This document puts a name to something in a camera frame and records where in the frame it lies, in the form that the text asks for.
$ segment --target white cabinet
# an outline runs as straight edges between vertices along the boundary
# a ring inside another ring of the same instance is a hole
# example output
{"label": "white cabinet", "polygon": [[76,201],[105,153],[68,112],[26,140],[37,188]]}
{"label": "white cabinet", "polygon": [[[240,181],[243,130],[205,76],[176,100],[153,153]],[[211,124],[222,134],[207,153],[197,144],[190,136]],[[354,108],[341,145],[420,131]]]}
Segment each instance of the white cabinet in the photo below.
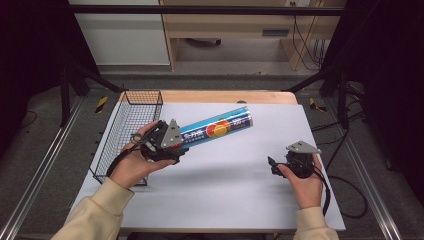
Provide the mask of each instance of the white cabinet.
{"label": "white cabinet", "polygon": [[[69,4],[159,5],[157,0],[69,0]],[[97,65],[169,65],[160,14],[75,14]]]}

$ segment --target blue can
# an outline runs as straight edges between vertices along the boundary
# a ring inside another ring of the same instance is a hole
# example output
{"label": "blue can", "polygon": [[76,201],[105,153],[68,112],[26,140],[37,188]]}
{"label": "blue can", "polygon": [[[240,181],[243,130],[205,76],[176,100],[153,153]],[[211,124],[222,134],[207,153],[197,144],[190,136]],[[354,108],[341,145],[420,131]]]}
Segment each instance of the blue can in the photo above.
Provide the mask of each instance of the blue can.
{"label": "blue can", "polygon": [[179,148],[190,148],[253,126],[247,107],[181,127],[183,142]]}

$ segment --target metal mesh basket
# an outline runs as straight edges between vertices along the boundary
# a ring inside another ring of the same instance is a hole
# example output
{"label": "metal mesh basket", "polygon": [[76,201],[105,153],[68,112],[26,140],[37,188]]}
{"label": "metal mesh basket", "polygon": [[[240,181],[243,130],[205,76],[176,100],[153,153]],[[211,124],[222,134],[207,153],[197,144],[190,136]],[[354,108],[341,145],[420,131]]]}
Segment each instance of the metal mesh basket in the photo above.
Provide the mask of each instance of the metal mesh basket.
{"label": "metal mesh basket", "polygon": [[[107,169],[123,146],[130,142],[132,133],[155,120],[162,111],[162,95],[159,90],[128,90],[122,95],[118,110],[107,134],[100,159],[93,177],[103,183]],[[137,185],[147,185],[147,177]]]}

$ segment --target sleeve cuff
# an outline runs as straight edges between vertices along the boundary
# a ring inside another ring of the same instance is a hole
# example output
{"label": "sleeve cuff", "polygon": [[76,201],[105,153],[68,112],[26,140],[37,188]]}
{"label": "sleeve cuff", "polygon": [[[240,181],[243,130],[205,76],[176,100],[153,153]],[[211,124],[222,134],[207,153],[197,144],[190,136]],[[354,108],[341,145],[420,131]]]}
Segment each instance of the sleeve cuff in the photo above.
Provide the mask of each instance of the sleeve cuff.
{"label": "sleeve cuff", "polygon": [[113,215],[121,215],[134,193],[122,188],[109,178],[92,196],[92,200]]}
{"label": "sleeve cuff", "polygon": [[321,207],[311,207],[297,211],[296,222],[298,232],[327,227]]}

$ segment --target hand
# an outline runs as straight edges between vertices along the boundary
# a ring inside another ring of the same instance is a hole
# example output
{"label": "hand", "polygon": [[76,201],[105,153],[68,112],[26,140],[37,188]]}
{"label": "hand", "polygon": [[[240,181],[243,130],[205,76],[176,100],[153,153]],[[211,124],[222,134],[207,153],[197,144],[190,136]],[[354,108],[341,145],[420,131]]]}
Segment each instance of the hand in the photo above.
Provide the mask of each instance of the hand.
{"label": "hand", "polygon": [[[321,171],[321,163],[316,154],[313,154],[314,165]],[[300,209],[321,206],[322,181],[313,173],[309,178],[298,178],[284,164],[278,164],[278,169],[286,176],[295,193]]]}
{"label": "hand", "polygon": [[[140,128],[137,132],[144,134],[156,123],[157,121],[151,122]],[[128,143],[122,148],[122,151],[129,149],[132,146],[134,146],[133,143]],[[148,159],[141,155],[139,150],[132,151],[116,166],[110,175],[110,179],[121,187],[129,189],[150,173],[175,163],[175,160],[171,159],[160,160],[157,162],[149,162],[147,160]]]}

